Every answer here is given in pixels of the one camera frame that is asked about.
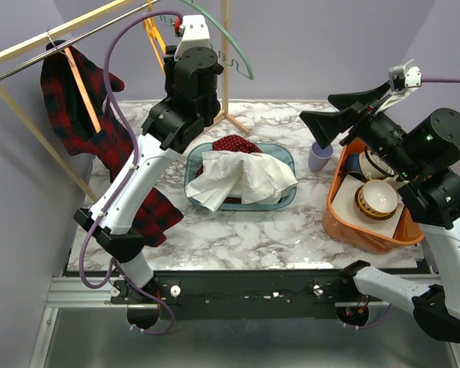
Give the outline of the yellow plastic hanger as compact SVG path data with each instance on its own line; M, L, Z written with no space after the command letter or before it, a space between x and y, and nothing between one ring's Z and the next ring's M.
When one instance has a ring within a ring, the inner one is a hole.
M158 61L159 67L162 73L165 73L163 56L166 53L166 44L163 40L162 35L159 32L159 29L156 26L155 21L152 18L148 18L143 22L143 27L146 31L146 34L149 38L149 42L152 46L153 52Z

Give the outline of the green wire hanger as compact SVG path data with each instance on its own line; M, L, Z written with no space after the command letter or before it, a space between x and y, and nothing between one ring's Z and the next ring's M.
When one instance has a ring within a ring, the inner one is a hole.
M241 61L243 62L243 65L245 66L246 72L241 70L241 65L239 61L234 58L232 58L230 62L225 61L225 63L228 66L236 69L238 73L245 76L250 81L253 81L255 79L255 76L254 76L254 71L252 69L251 63L246 53L240 48L236 40L229 34L227 29L213 15L211 15L208 11L206 11L201 5L195 3L194 1L181 0L181 2L190 6L191 8L196 10L198 13L203 15L208 21L210 21L219 30L219 32L224 37L224 39L232 46L234 51L240 57Z

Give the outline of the wooden hanger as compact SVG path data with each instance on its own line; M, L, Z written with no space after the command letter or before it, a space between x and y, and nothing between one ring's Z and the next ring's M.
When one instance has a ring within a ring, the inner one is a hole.
M80 73L80 71L78 69L78 66L76 64L76 61L74 59L73 54L71 53L70 48L63 48L62 50L60 50L58 48L58 46L56 45L56 43L54 42L54 40L51 38L49 31L47 31L47 36L48 36L48 40L50 41L51 46L57 52L63 54L67 58L69 66L70 66L70 69L71 69L71 73L72 73L74 81L75 81L75 83L77 85L77 89L79 90L79 93L80 93L80 96L82 98L82 101L84 102L84 106L85 106L85 108L87 110L87 113L88 113L88 116L90 118L90 121L91 121L91 123L92 123L92 125L94 127L95 132L99 133L101 131L100 121L97 118L96 111L94 109L93 104L91 103L89 94L87 92L87 89L86 89L86 87L84 85L84 82L83 82L83 79L81 77L81 73Z

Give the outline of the red plaid shirt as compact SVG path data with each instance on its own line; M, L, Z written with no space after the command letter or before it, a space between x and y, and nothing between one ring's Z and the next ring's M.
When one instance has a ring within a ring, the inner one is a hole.
M119 174L133 151L125 127L108 106L104 71L76 48L70 47L75 64L100 122L94 129L66 56L54 53L43 60L40 84L44 105L54 133L71 156L96 156L107 168L110 181ZM158 189L151 189L133 220L133 228L150 247L165 240L165 231L181 222L183 214Z

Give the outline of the red polka dot skirt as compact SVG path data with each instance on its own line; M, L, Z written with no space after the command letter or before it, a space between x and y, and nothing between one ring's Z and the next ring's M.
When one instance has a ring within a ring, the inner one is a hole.
M254 143L242 138L238 135L224 136L219 140L212 143L212 149L214 151L231 151L240 153L262 153L262 150ZM229 197L224 201L225 204L241 204L242 191L235 189Z

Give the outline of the white shirt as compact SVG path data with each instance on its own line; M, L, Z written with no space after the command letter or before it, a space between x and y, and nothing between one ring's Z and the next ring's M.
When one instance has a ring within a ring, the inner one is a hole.
M266 153L206 151L203 172L185 187L186 195L210 211L228 198L276 204L297 186L290 166Z

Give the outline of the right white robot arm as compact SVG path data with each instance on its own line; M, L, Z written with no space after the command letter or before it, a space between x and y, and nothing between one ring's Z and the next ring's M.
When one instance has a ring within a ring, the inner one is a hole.
M384 83L364 92L331 94L334 112L303 111L300 118L319 146L359 140L393 170L441 280L417 284L356 261L340 271L339 295L349 301L360 295L378 298L412 315L431 338L460 344L460 176L452 171L460 160L460 113L439 108L405 131L386 111L418 88L419 83Z

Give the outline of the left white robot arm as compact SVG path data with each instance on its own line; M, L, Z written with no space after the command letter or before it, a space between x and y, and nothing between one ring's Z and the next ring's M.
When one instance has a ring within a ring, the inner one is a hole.
M133 228L133 220L159 177L220 111L216 90L224 67L210 45L166 56L165 68L167 95L149 111L137 148L103 197L74 215L116 261L130 280L129 295L139 303L153 297L155 285L153 270L143 257L145 241Z

